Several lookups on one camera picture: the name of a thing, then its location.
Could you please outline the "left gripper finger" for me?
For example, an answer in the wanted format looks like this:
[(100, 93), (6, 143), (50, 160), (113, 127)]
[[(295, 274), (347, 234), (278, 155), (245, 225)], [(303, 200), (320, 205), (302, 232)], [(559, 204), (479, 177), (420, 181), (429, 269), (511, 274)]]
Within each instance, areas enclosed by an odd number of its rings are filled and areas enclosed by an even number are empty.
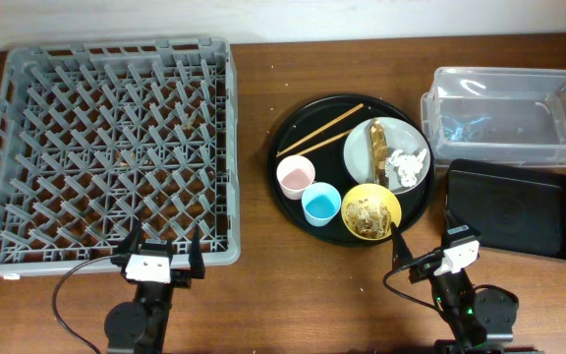
[(136, 219), (130, 233), (117, 246), (115, 254), (118, 256), (127, 256), (135, 253), (141, 240), (142, 222), (139, 219)]
[(194, 235), (191, 242), (191, 248), (189, 252), (189, 263), (190, 263), (190, 277), (192, 279), (204, 279), (205, 278), (205, 265), (200, 249), (200, 231), (196, 227), (194, 230)]

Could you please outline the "food scraps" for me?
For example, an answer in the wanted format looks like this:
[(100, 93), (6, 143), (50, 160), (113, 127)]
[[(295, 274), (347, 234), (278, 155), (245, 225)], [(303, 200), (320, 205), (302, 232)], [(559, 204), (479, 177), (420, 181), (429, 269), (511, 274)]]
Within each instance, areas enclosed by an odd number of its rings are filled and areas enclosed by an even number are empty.
[(357, 235), (366, 239), (380, 239), (387, 235), (391, 221), (388, 208), (375, 200), (362, 199), (348, 204), (345, 223)]

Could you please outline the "yellow bowl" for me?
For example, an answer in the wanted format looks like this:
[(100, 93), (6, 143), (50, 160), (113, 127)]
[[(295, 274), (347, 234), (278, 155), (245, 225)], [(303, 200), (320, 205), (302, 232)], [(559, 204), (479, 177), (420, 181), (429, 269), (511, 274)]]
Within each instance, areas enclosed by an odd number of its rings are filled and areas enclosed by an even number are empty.
[(363, 241), (382, 241), (402, 220), (401, 205), (387, 188), (376, 184), (353, 187), (342, 200), (341, 217), (347, 229)]

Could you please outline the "white tissue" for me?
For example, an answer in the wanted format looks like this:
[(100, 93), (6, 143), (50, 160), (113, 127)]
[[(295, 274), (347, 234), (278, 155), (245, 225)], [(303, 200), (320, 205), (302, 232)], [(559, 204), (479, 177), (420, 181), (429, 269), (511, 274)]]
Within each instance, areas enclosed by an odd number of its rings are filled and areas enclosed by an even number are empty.
[(421, 149), (417, 154), (406, 154), (396, 149), (387, 159), (387, 162), (397, 171), (400, 185), (404, 188), (415, 187), (419, 181), (418, 175), (425, 169), (427, 149)]

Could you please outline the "grey round plate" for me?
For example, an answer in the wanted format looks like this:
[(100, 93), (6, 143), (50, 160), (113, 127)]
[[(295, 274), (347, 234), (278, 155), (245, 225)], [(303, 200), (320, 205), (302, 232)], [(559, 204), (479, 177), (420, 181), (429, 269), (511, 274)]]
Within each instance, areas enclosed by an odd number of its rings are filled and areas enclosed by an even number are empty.
[[(427, 149), (427, 156), (424, 161), (425, 169), (418, 175), (419, 181), (415, 186), (418, 187), (426, 177), (431, 165), (430, 151), (424, 136), (414, 126), (405, 121), (391, 117), (377, 118), (385, 128), (389, 156), (396, 149), (401, 149), (406, 154), (417, 154), (421, 149)], [(358, 184), (374, 182), (368, 133), (368, 128), (373, 119), (375, 118), (368, 119), (356, 126), (346, 138), (343, 148), (346, 171)], [(393, 194), (405, 194), (415, 188), (402, 187), (398, 181), (396, 169), (390, 164), (387, 167), (389, 171), (389, 190)]]

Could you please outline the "blue cup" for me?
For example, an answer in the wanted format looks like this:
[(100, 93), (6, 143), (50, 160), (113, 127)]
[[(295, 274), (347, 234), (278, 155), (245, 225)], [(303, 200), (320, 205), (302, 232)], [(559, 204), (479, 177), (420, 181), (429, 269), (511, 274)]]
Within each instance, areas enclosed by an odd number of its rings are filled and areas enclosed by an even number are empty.
[(301, 203), (306, 221), (315, 227), (328, 224), (339, 212), (342, 197), (332, 185), (315, 182), (302, 195)]

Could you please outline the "gold foil wrapper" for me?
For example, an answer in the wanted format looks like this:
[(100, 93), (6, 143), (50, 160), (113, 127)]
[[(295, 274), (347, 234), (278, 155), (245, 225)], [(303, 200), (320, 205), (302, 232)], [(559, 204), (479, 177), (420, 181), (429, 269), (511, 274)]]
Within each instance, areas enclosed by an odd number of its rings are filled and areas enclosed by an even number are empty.
[(378, 118), (372, 120), (368, 128), (368, 133), (370, 138), (370, 157), (374, 183), (388, 188), (388, 145), (385, 137), (385, 128)]

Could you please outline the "pink cup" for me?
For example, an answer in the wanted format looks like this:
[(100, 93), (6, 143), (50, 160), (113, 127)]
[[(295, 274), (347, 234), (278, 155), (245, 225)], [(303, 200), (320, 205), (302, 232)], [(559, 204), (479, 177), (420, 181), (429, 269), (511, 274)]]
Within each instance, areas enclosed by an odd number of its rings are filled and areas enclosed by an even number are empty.
[(283, 195), (290, 200), (299, 200), (304, 190), (315, 179), (312, 162), (302, 155), (283, 158), (276, 169), (276, 179)]

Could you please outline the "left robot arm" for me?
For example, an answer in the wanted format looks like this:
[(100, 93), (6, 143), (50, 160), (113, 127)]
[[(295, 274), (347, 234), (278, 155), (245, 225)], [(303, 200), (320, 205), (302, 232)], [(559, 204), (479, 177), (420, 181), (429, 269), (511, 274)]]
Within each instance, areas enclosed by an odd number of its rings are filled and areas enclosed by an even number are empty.
[(135, 221), (111, 261), (137, 289), (133, 300), (118, 304), (106, 316), (104, 332), (109, 353), (160, 353), (163, 350), (174, 290), (189, 289), (194, 279), (205, 277), (199, 238), (196, 230), (189, 251), (189, 267), (173, 268), (171, 243), (145, 240), (142, 222)]

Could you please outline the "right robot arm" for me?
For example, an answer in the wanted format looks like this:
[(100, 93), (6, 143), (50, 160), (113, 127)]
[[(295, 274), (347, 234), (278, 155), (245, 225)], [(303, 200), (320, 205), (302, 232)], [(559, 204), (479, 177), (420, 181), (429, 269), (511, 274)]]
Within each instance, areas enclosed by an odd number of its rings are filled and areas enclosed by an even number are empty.
[(466, 268), (479, 257), (480, 232), (455, 215), (444, 211), (446, 230), (441, 245), (429, 253), (413, 257), (401, 231), (390, 225), (393, 241), (392, 269), (382, 282), (401, 271), (409, 281), (428, 281), (433, 302), (416, 299), (392, 286), (392, 293), (436, 311), (446, 322), (454, 337), (438, 339), (436, 353), (502, 353), (503, 344), (513, 340), (512, 327), (519, 309), (518, 297), (495, 285), (475, 286)]

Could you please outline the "grey plastic dishwasher rack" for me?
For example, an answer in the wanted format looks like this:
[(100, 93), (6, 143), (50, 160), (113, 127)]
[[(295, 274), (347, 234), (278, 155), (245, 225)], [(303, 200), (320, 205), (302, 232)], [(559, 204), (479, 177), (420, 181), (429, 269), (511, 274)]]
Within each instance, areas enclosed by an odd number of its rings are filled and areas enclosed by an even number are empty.
[(241, 254), (236, 66), (222, 38), (18, 47), (0, 87), (0, 276), (110, 270), (129, 232), (184, 267)]

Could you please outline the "black rectangular tray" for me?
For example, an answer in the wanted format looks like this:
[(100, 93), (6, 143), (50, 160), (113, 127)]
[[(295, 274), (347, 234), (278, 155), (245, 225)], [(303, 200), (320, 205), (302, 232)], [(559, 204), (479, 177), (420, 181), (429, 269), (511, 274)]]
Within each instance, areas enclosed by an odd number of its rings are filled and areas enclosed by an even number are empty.
[(446, 208), (484, 247), (566, 261), (566, 175), (457, 159)]

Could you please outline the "round black tray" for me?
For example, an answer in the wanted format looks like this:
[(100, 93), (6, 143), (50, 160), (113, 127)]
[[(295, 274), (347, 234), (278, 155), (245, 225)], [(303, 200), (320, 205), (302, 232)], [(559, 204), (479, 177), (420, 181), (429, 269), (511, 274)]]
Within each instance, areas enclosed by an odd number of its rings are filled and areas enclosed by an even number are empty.
[[(379, 98), (353, 93), (330, 95), (309, 102), (291, 114), (274, 135), (267, 153), (269, 189), (278, 207), (289, 220), (304, 232), (321, 241), (345, 247), (369, 247), (374, 246), (376, 243), (355, 237), (347, 229), (340, 215), (336, 215), (324, 226), (315, 227), (310, 225), (304, 216), (301, 203), (285, 197), (279, 187), (276, 168), (281, 158), (277, 155), (277, 152), (360, 103), (364, 107), (344, 121), (336, 124), (327, 134), (328, 137), (352, 129), (373, 117), (397, 118), (411, 126), (416, 125), (415, 121), (401, 109)], [(340, 140), (308, 154), (308, 159), (315, 169), (315, 179), (334, 186), (342, 195), (355, 186), (353, 177), (345, 168), (343, 148), (344, 142)]]

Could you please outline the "clear plastic bin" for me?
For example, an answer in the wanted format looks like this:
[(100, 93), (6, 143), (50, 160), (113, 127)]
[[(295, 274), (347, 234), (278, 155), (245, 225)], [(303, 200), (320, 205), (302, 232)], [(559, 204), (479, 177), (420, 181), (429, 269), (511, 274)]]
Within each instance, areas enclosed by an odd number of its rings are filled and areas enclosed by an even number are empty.
[(440, 67), (421, 121), (439, 166), (566, 167), (566, 70)]

